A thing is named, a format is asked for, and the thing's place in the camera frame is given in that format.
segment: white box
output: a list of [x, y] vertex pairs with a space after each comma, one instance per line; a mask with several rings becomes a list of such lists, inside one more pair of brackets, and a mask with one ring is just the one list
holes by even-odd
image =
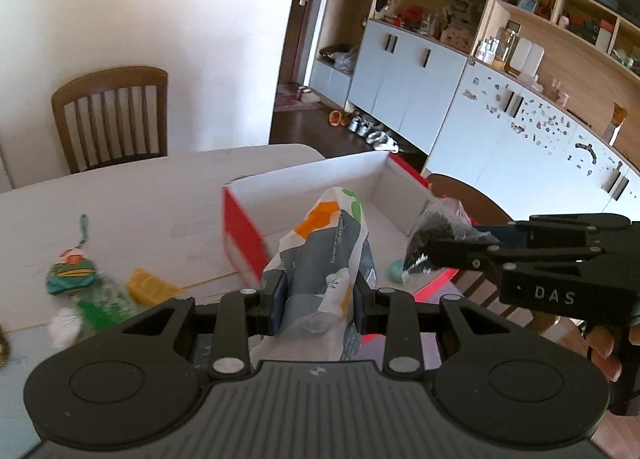
[[[278, 251], [280, 238], [297, 226], [332, 186], [352, 190], [362, 204], [376, 287], [398, 287], [387, 278], [387, 268], [404, 259], [411, 229], [434, 196], [424, 178], [398, 156], [386, 152], [283, 168], [227, 185], [223, 189], [225, 250], [247, 285], [260, 286], [262, 270]], [[439, 274], [425, 275], [422, 285]]]

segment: plastic bag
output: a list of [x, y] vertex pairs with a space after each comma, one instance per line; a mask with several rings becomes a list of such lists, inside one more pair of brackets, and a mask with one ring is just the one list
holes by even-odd
[[347, 73], [352, 73], [356, 68], [356, 62], [358, 61], [358, 51], [360, 50], [360, 46], [356, 46], [351, 49], [348, 53], [344, 52], [335, 52], [329, 55], [330, 58], [334, 59], [334, 68], [338, 71], [344, 71]]
[[429, 260], [426, 247], [434, 239], [443, 237], [487, 244], [498, 242], [491, 233], [481, 232], [472, 226], [458, 199], [445, 197], [431, 201], [411, 231], [402, 267], [403, 283], [406, 284], [411, 275], [431, 273], [439, 268]]
[[287, 301], [279, 333], [251, 351], [259, 360], [353, 360], [361, 337], [353, 325], [358, 272], [375, 287], [369, 229], [355, 194], [330, 188], [305, 219], [280, 239], [265, 267], [263, 286], [287, 274]]

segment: doorway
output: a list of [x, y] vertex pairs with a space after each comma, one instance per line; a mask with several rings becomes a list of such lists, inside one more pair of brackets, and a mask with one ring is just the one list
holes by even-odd
[[295, 82], [303, 55], [305, 33], [309, 22], [312, 0], [292, 0], [287, 32], [280, 60], [278, 84]]

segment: yellow sponge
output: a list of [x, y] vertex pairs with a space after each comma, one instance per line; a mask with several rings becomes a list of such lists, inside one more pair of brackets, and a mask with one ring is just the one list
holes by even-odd
[[161, 304], [165, 300], [184, 293], [179, 287], [158, 279], [158, 277], [151, 275], [151, 273], [140, 267], [133, 272], [129, 282], [127, 282], [127, 290], [133, 300], [149, 307]]

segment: floor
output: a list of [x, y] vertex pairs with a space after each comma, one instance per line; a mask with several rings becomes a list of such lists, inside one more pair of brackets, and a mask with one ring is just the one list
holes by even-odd
[[[271, 120], [270, 145], [303, 144], [316, 149], [326, 158], [338, 158], [373, 150], [365, 140], [344, 127], [329, 125], [331, 109], [322, 103], [309, 108], [309, 104], [287, 104], [286, 110], [276, 107]], [[412, 153], [400, 154], [402, 159], [418, 172], [422, 170], [426, 155], [408, 142], [402, 143]]]

